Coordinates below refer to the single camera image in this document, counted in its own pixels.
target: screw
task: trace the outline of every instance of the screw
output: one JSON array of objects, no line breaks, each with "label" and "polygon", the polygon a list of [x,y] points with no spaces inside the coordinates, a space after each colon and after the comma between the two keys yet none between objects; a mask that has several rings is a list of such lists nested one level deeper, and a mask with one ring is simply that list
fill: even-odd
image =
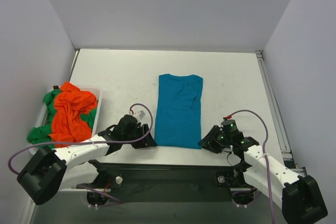
[{"label": "screw", "polygon": [[224,176],[222,176],[222,175],[219,176],[219,177],[218,177],[218,182],[220,182],[221,184],[224,183],[224,182],[225,182],[225,178],[224,178]]},{"label": "screw", "polygon": [[115,181],[118,185],[120,185],[122,183],[122,177],[118,176],[116,177],[116,181]]}]

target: laundry basket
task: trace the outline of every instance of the laundry basket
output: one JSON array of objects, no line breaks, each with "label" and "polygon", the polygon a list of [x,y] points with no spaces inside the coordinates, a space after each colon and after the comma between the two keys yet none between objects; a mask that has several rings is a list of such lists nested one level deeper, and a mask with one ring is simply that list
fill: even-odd
[{"label": "laundry basket", "polygon": [[[94,118],[94,123],[93,123],[93,128],[92,128],[92,136],[96,134],[96,129],[97,129],[97,123],[98,123],[98,117],[99,117],[99,111],[100,111],[100,106],[101,106],[101,100],[102,100],[102,90],[98,87],[93,87],[93,86],[84,86],[84,85],[76,85],[81,91],[90,91],[93,93],[97,100],[97,112],[96,112],[96,117]],[[41,109],[41,112],[37,118],[35,127],[40,127],[43,126],[47,123],[47,106],[43,104],[43,107]],[[35,154],[37,152],[38,148],[31,148],[29,149],[31,154]]]}]

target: white table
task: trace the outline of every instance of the white table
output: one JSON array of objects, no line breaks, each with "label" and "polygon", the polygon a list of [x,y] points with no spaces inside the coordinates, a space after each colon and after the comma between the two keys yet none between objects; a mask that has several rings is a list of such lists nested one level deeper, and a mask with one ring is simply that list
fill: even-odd
[{"label": "white table", "polygon": [[[266,122],[269,140],[266,151],[283,163],[265,87],[255,54],[223,52],[141,51],[81,49],[70,81],[73,84],[98,86],[103,90],[97,132],[104,130],[128,113],[133,103],[147,105],[156,115],[159,75],[196,74],[203,77],[202,137],[224,116],[240,109],[257,112]],[[249,113],[234,116],[239,130],[260,144],[265,129]],[[150,123],[146,116],[144,123]],[[226,153],[158,146],[135,150],[125,145],[121,150],[98,160],[106,163],[229,165]],[[239,158],[231,155],[233,164]]]}]

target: gray wall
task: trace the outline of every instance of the gray wall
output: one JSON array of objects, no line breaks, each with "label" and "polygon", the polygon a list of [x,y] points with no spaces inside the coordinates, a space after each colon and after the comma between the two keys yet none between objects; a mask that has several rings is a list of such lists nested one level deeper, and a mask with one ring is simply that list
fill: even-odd
[{"label": "gray wall", "polygon": [[265,63],[294,158],[320,185],[336,219],[336,1],[292,0]]},{"label": "gray wall", "polygon": [[[69,78],[73,46],[49,0],[0,0],[0,223],[18,223],[27,194],[7,168],[27,145],[43,95]],[[28,154],[15,168],[23,168]]]},{"label": "gray wall", "polygon": [[263,49],[290,0],[50,0],[77,48]]}]

